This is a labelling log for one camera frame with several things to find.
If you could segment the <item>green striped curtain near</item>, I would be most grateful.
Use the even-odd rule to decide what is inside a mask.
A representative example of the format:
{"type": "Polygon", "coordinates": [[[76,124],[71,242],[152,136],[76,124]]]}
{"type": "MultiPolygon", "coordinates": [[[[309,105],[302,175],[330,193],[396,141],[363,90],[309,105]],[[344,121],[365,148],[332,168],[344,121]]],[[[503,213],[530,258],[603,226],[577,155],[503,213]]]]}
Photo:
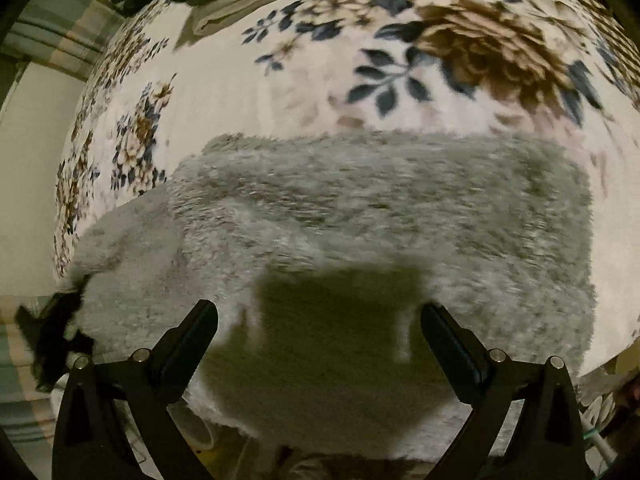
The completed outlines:
{"type": "Polygon", "coordinates": [[[123,21],[111,0],[29,0],[1,51],[86,80],[123,21]]]}

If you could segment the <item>floral bed blanket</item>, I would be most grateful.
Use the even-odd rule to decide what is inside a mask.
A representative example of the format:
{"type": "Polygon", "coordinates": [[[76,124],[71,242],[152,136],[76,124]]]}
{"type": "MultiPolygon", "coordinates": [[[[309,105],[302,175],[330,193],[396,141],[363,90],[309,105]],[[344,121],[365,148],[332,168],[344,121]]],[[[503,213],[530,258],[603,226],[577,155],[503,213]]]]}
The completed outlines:
{"type": "Polygon", "coordinates": [[[599,304],[584,370],[639,336],[639,29],[605,0],[276,0],[197,37],[152,0],[92,70],[55,188],[53,272],[215,136],[518,131],[582,162],[599,304]]]}

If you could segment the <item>white trash bin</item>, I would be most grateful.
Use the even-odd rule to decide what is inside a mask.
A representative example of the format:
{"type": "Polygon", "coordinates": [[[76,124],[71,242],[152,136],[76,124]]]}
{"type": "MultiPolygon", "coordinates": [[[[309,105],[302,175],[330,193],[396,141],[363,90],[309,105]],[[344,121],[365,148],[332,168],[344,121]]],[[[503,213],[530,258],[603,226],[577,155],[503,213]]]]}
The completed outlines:
{"type": "Polygon", "coordinates": [[[177,403],[170,404],[167,411],[186,443],[194,451],[205,452],[214,448],[216,440],[215,426],[194,414],[186,402],[180,400],[177,403]]]}

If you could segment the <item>grey fluffy fleece pants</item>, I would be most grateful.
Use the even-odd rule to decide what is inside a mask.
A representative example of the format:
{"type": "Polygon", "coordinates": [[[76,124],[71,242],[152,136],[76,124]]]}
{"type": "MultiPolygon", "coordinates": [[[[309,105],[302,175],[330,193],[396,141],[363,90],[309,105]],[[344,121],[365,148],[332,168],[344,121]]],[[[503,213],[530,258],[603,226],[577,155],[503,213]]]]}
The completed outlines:
{"type": "Polygon", "coordinates": [[[582,366],[591,193],[531,136],[220,136],[81,235],[61,285],[104,361],[201,299],[216,336],[186,388],[202,419],[326,454],[436,460],[465,419],[421,331],[427,301],[480,341],[582,366]]]}

